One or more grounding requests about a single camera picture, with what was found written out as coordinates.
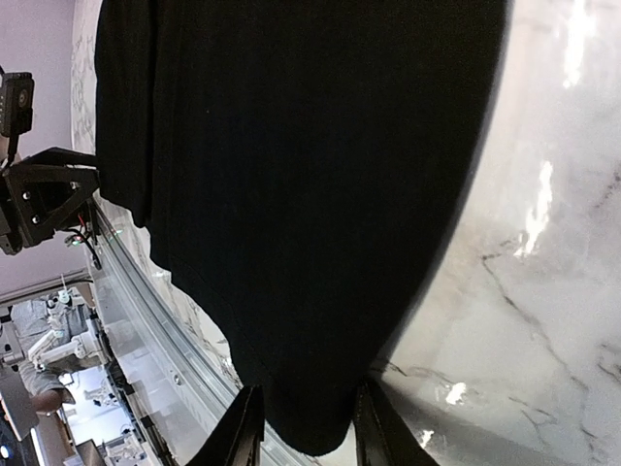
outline white wall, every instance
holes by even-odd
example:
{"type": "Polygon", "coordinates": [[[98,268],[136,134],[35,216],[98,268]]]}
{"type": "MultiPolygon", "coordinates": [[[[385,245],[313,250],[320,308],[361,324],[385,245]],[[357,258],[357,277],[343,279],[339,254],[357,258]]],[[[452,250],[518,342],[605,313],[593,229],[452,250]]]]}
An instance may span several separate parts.
{"type": "MultiPolygon", "coordinates": [[[[71,147],[71,52],[74,0],[0,0],[0,65],[35,79],[33,130],[19,140],[28,156],[71,147]]],[[[81,249],[64,234],[15,257],[0,252],[0,295],[84,267],[81,249]]]]}

